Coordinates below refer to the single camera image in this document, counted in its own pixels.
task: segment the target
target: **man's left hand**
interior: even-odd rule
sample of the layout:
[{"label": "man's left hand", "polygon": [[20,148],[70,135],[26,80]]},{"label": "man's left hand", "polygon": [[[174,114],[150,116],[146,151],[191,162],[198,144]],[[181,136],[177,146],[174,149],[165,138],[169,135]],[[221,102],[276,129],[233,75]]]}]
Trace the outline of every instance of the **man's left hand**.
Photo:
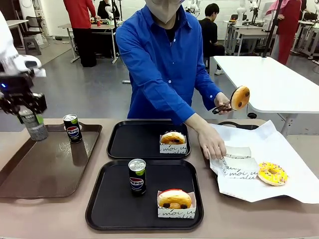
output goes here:
[{"label": "man's left hand", "polygon": [[225,115],[225,114],[229,113],[229,111],[225,111],[225,110],[231,109],[230,101],[224,95],[224,93],[219,92],[214,99],[214,103],[215,103],[216,107],[222,106],[219,108],[219,113],[218,113],[219,115]]}]

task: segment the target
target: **blue shirt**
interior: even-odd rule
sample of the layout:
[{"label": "blue shirt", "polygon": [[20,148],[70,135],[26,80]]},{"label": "blue shirt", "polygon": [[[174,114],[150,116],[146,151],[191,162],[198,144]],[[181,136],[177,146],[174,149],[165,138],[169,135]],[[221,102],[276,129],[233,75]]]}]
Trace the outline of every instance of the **blue shirt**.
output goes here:
[{"label": "blue shirt", "polygon": [[178,11],[179,27],[172,43],[147,6],[116,31],[132,84],[129,119],[172,119],[180,124],[195,113],[191,108],[194,88],[208,110],[215,107],[220,90],[203,63],[201,27],[182,6]]}]

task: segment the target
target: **shirt collar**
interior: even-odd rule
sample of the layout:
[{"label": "shirt collar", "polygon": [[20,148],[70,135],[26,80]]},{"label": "shirt collar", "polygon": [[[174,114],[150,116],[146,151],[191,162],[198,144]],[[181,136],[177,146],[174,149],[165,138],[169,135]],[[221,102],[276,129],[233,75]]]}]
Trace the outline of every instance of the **shirt collar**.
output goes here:
[{"label": "shirt collar", "polygon": [[[180,26],[188,26],[190,29],[192,29],[192,27],[190,26],[188,20],[187,20],[187,17],[186,17],[186,13],[183,9],[183,6],[181,5],[178,9],[178,13],[179,13],[179,21],[180,21]],[[146,20],[146,23],[152,27],[153,25],[157,25],[154,20],[153,20],[153,17],[152,17],[152,13],[150,11],[150,9],[145,5],[143,8],[142,8],[142,14]]]}]

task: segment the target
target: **white face mask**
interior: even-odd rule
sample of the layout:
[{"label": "white face mask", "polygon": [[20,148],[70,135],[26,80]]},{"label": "white face mask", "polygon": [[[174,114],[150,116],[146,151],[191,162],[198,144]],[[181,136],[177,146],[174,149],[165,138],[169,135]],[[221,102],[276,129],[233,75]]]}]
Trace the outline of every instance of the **white face mask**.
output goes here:
[{"label": "white face mask", "polygon": [[145,0],[151,13],[163,23],[167,23],[184,0]]}]

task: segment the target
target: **red sweater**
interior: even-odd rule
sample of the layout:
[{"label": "red sweater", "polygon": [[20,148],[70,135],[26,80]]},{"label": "red sweater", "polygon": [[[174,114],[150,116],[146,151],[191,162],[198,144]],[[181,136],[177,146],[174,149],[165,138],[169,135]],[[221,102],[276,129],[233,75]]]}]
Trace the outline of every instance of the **red sweater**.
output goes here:
[{"label": "red sweater", "polygon": [[66,10],[69,13],[72,28],[91,28],[91,16],[95,17],[95,8],[92,0],[63,0]]}]

